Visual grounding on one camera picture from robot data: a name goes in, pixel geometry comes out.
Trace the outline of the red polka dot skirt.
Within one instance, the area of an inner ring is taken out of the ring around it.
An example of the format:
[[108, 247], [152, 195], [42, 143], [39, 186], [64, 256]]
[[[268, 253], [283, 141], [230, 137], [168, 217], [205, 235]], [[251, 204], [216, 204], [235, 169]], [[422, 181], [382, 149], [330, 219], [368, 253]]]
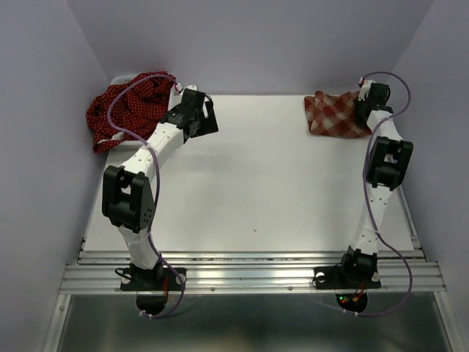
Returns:
[[123, 142], [136, 139], [109, 123], [129, 130], [143, 139], [154, 132], [168, 111], [175, 76], [166, 71], [140, 73], [125, 84], [112, 84], [98, 95], [86, 111], [86, 122], [93, 133], [93, 152], [105, 153]]

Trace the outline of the red plaid skirt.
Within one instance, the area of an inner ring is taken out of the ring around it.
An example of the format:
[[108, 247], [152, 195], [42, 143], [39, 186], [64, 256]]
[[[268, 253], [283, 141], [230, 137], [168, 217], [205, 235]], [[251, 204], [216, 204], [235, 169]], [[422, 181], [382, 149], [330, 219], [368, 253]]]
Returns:
[[330, 95], [317, 90], [303, 98], [303, 108], [309, 133], [344, 139], [358, 139], [371, 134], [368, 127], [355, 123], [354, 100], [359, 92]]

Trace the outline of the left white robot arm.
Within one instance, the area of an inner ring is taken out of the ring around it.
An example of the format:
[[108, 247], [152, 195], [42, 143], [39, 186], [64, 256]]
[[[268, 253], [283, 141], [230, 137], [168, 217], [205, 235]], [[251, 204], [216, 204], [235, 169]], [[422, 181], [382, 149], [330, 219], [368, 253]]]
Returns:
[[102, 212], [122, 235], [130, 264], [118, 268], [122, 291], [160, 290], [170, 270], [156, 250], [150, 231], [156, 214], [160, 168], [189, 139], [218, 132], [212, 98], [186, 88], [143, 145], [119, 166], [103, 173]]

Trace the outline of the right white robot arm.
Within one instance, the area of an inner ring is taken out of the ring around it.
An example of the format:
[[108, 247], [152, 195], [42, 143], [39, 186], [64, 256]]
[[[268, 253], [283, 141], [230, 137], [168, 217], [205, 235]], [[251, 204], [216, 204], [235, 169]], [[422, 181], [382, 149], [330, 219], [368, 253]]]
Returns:
[[380, 233], [389, 199], [402, 184], [413, 153], [413, 143], [396, 129], [393, 109], [387, 105], [391, 90], [387, 84], [362, 80], [355, 100], [355, 120], [372, 132], [366, 147], [362, 171], [364, 206], [358, 228], [337, 268], [338, 280], [351, 288], [377, 288], [378, 244], [386, 243]]

